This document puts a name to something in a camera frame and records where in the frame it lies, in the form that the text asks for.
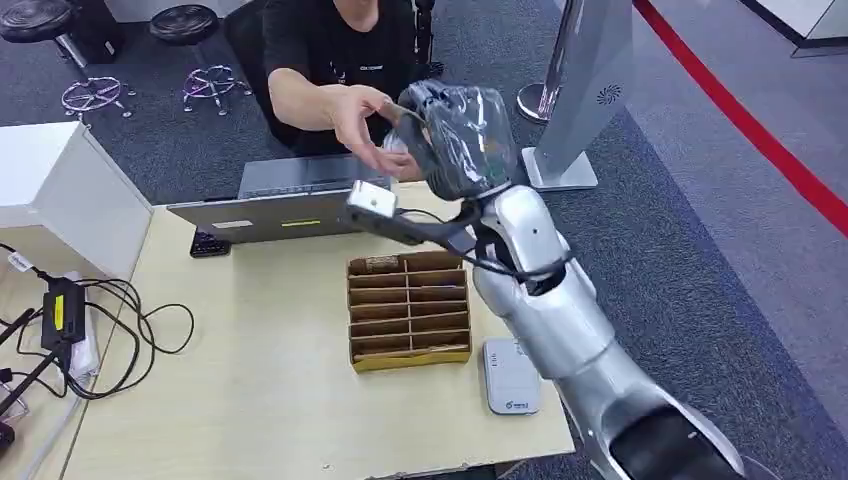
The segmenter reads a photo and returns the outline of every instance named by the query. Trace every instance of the cardboard organizer box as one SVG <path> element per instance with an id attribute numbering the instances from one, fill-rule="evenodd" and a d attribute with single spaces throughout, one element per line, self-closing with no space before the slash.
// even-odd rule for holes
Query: cardboard organizer box
<path id="1" fill-rule="evenodd" d="M 468 284 L 447 252 L 358 258 L 347 268 L 350 361 L 364 372 L 471 356 Z"/>

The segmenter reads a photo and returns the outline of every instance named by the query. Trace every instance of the chrome stool base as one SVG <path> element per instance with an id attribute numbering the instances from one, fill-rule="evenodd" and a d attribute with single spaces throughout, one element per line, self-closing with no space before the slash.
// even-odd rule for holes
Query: chrome stool base
<path id="1" fill-rule="evenodd" d="M 75 82 L 62 93 L 62 106 L 65 107 L 65 115 L 76 114 L 83 124 L 85 124 L 84 113 L 108 105 L 118 107 L 122 110 L 121 116 L 129 118 L 132 116 L 132 111 L 121 103 L 122 92 L 125 92 L 128 97 L 135 96 L 135 91 L 114 77 L 89 78 L 85 82 Z"/>
<path id="2" fill-rule="evenodd" d="M 227 109 L 222 102 L 223 96 L 236 86 L 244 91 L 244 95 L 253 95 L 250 87 L 236 80 L 233 69 L 226 65 L 198 68 L 188 75 L 183 84 L 183 111 L 194 110 L 190 103 L 192 98 L 212 98 L 218 106 L 218 115 L 224 116 Z"/>

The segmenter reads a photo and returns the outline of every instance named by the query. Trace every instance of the black t-shirt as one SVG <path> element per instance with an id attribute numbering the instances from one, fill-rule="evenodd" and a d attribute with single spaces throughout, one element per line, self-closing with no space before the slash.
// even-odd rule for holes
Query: black t-shirt
<path id="1" fill-rule="evenodd" d="M 415 67 L 412 6 L 409 0 L 378 1 L 377 24 L 363 33 L 345 23 L 333 0 L 269 0 L 263 15 L 266 71 L 290 68 L 318 86 L 368 85 L 397 100 Z M 368 118 L 378 145 L 389 128 L 379 115 Z M 347 151 L 333 131 L 301 132 L 294 150 L 300 155 Z"/>

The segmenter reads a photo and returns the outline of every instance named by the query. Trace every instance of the silver laptop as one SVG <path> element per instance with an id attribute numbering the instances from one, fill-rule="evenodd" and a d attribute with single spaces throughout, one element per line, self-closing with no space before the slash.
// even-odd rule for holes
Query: silver laptop
<path id="1" fill-rule="evenodd" d="M 239 198 L 169 205 L 220 240 L 267 242 L 358 231 L 339 220 L 355 180 L 390 179 L 353 155 L 299 157 L 245 165 Z"/>

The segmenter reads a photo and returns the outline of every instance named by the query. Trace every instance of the silver robotic arm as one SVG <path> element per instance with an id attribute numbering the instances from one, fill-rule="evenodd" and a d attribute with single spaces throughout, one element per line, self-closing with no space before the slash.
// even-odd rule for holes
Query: silver robotic arm
<path id="1" fill-rule="evenodd" d="M 542 198 L 513 185 L 516 160 L 500 95 L 414 84 L 389 119 L 456 218 L 421 224 L 397 197 L 357 182 L 349 222 L 415 245 L 436 243 L 474 264 L 474 284 L 539 374 L 552 381 L 593 466 L 608 480 L 744 478 L 739 454 L 709 420 L 660 388 L 615 340 L 596 290 Z"/>
<path id="2" fill-rule="evenodd" d="M 497 195 L 481 223 L 503 240 L 518 271 L 568 256 L 568 243 L 530 188 L 515 186 Z M 474 285 L 539 374 L 556 385 L 598 472 L 606 479 L 634 480 L 741 477 L 742 460 L 715 425 L 660 388 L 616 342 L 577 260 L 549 275 L 557 281 L 537 289 L 475 267 Z"/>

